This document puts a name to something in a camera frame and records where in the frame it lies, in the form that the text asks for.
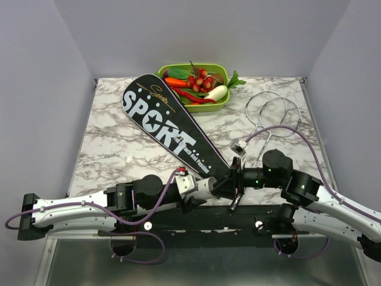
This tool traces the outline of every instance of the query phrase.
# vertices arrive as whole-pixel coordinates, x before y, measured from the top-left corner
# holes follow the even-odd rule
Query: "marble table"
[[[243,79],[247,81],[246,85],[232,90],[230,101],[222,110],[210,113],[192,113],[226,161],[231,163],[235,156],[235,153],[229,148],[231,141],[246,138],[254,128],[254,125],[245,117],[246,102],[259,92],[272,91],[292,100],[299,107],[301,112],[299,130],[312,142],[319,160],[323,164],[324,174],[328,178],[317,133],[314,130],[298,79],[270,77],[246,77]],[[72,186],[69,190],[70,197],[102,191],[117,183],[140,179],[148,174],[156,174],[163,182],[166,182],[172,170],[182,165],[177,158],[159,146],[124,113],[121,96],[132,80],[132,78],[99,80]],[[260,108],[265,102],[275,97],[276,95],[264,93],[254,98],[249,106],[249,115],[258,121]],[[282,118],[285,112],[283,102],[274,100],[273,103],[273,105],[268,105],[263,112],[266,124],[275,123],[276,120]],[[288,115],[288,124],[295,126],[298,118],[297,109],[290,108]],[[246,161],[247,167],[252,166],[255,158],[258,157],[267,135],[267,133],[263,133],[251,141]],[[273,136],[268,142],[266,150],[274,148],[292,158],[294,169],[320,177],[310,150],[298,135],[294,134],[287,138]],[[280,197],[279,189],[265,188],[246,189],[241,204],[280,204],[284,202]],[[209,200],[208,204],[230,204],[230,201],[215,198]]]

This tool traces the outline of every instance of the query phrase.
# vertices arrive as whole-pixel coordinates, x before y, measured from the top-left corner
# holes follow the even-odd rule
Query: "dark gray floor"
[[[306,238],[298,254],[312,254],[324,242]],[[169,249],[166,261],[153,266],[111,259],[108,243],[59,241],[48,285],[365,285],[354,250],[339,241],[312,260],[287,259],[272,248],[189,248]],[[135,258],[152,257],[155,251],[139,250]]]

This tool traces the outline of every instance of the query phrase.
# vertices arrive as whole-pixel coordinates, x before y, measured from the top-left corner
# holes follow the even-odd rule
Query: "gray wall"
[[[311,105],[340,192],[378,211],[380,11],[379,0],[352,0],[307,80]]]
[[[23,195],[64,197],[93,95],[93,77],[50,0],[0,3],[0,220]],[[1,228],[2,285],[34,285],[45,240]]]
[[[138,76],[216,62],[242,76],[306,76],[349,0],[55,0],[90,70]]]

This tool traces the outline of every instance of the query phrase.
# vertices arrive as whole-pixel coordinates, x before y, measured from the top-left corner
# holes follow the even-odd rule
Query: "wire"
[[[93,207],[96,207],[97,209],[103,210],[105,213],[107,213],[109,216],[112,216],[113,218],[115,218],[120,223],[123,223],[125,225],[130,225],[130,226],[140,225],[141,223],[146,222],[156,212],[157,208],[160,206],[161,202],[164,199],[165,194],[168,191],[169,185],[171,184],[174,175],[178,171],[179,171],[179,169],[174,170],[172,172],[172,174],[169,176],[168,181],[167,181],[167,183],[166,183],[166,185],[165,185],[165,187],[164,187],[164,189],[163,189],[159,199],[157,200],[157,202],[156,202],[155,206],[152,208],[152,210],[148,213],[148,215],[143,217],[141,220],[138,220],[138,221],[135,221],[135,222],[129,222],[128,220],[124,220],[121,217],[119,217],[116,214],[114,214],[111,211],[109,211],[108,209],[106,209],[105,207],[102,207],[99,204],[95,204],[95,203],[91,203],[91,202],[87,202],[87,201],[84,201],[84,202],[80,202],[79,201],[79,202],[73,202],[73,203],[56,204],[56,205],[53,205],[53,206],[44,207],[44,210],[57,209],[59,207],[70,207],[70,206],[93,206]],[[36,212],[40,212],[40,211],[41,211],[41,209],[34,209],[34,210],[26,210],[24,212],[17,213],[14,216],[11,216],[9,219],[7,219],[7,221],[5,222],[5,227],[7,229],[18,230],[18,228],[9,225],[9,223],[12,220],[14,220],[15,218],[17,218],[19,216],[22,216],[22,215],[27,215],[27,214],[30,214],[30,213],[36,213]]]
[[[291,256],[289,254],[285,254],[285,253],[282,252],[282,246],[280,245],[280,242],[278,240],[274,240],[274,249],[276,250],[276,252],[278,252],[278,255],[281,255],[281,256],[284,256],[284,257],[287,257],[287,258],[293,258],[293,259],[312,259],[312,258],[315,258],[315,257],[321,255],[322,253],[324,253],[328,249],[330,243],[331,243],[331,239],[327,238],[326,245],[324,245],[324,247],[320,251],[318,251],[315,254],[312,254],[310,256]]]
[[[358,207],[355,207],[349,203],[347,203],[345,200],[342,200],[336,192],[334,192],[334,190],[331,189],[331,187],[329,186],[328,184],[328,181],[326,179],[326,177],[324,176],[324,173],[323,173],[323,169],[321,168],[320,166],[320,163],[319,163],[319,159],[317,158],[317,154],[314,150],[314,147],[312,146],[312,144],[308,141],[308,139],[304,136],[303,133],[301,133],[300,131],[297,131],[296,129],[292,128],[292,127],[289,127],[289,126],[286,126],[286,125],[275,125],[275,126],[269,126],[269,127],[266,127],[264,129],[261,129],[259,131],[257,131],[256,133],[253,133],[252,135],[250,135],[245,141],[246,143],[248,143],[252,138],[256,137],[257,135],[263,133],[263,132],[266,132],[270,129],[275,129],[275,128],[285,128],[285,129],[289,129],[291,131],[294,131],[296,134],[298,134],[308,145],[308,147],[310,148],[311,152],[312,152],[312,155],[315,159],[315,162],[316,162],[316,166],[317,166],[317,169],[319,171],[319,174],[321,176],[321,180],[323,181],[323,184],[324,186],[327,188],[328,192],[331,194],[332,197],[334,197],[335,199],[337,199],[338,201],[340,201],[341,204],[343,204],[344,206],[347,206],[349,207],[351,210],[369,218],[369,219],[373,219],[375,220],[376,222],[379,222],[381,223],[381,219],[379,219],[378,217],[375,217],[375,216],[372,216],[371,214],[368,214],[366,212],[364,212],[363,210],[360,210]]]
[[[118,255],[116,255],[115,252],[114,252],[114,249],[113,249],[112,246],[111,246],[111,240],[110,240],[110,251],[111,251],[111,253],[113,254],[113,256],[111,256],[111,257],[118,257],[121,261],[124,260],[124,261],[129,261],[129,262],[133,262],[133,263],[137,263],[137,264],[151,265],[151,264],[156,264],[156,263],[162,261],[162,259],[163,259],[164,256],[165,256],[165,245],[164,245],[163,241],[160,239],[160,237],[158,237],[157,235],[152,234],[152,233],[150,233],[150,232],[135,231],[135,232],[128,232],[128,233],[126,233],[126,234],[115,234],[115,233],[113,233],[113,232],[107,232],[107,233],[108,233],[108,234],[112,234],[112,235],[122,235],[122,236],[125,236],[125,235],[128,235],[128,236],[129,236],[129,235],[148,235],[148,236],[150,236],[150,237],[155,238],[155,239],[160,243],[160,245],[161,245],[161,254],[160,254],[159,257],[157,257],[157,258],[155,258],[155,259],[153,259],[153,260],[149,260],[149,261],[142,261],[142,260],[131,259],[131,258],[128,258],[128,257],[126,257],[126,256],[118,256]]]

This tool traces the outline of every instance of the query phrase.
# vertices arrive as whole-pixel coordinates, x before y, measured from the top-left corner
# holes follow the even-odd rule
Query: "plastic bowl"
[[[206,69],[209,73],[220,73],[224,77],[224,84],[227,85],[229,82],[229,77],[227,75],[227,71],[223,66],[219,64],[194,64],[195,67],[199,67],[200,69]],[[181,67],[185,70],[192,70],[191,64],[168,64],[161,69],[159,69],[159,75],[163,76],[164,71],[169,67]],[[185,107],[189,112],[209,112],[209,111],[217,111],[223,108],[223,106],[228,102],[230,98],[230,89],[227,90],[227,94],[217,101],[217,103],[204,103],[200,105],[189,105],[186,104]],[[191,103],[186,98],[182,98],[182,101],[186,103]]]

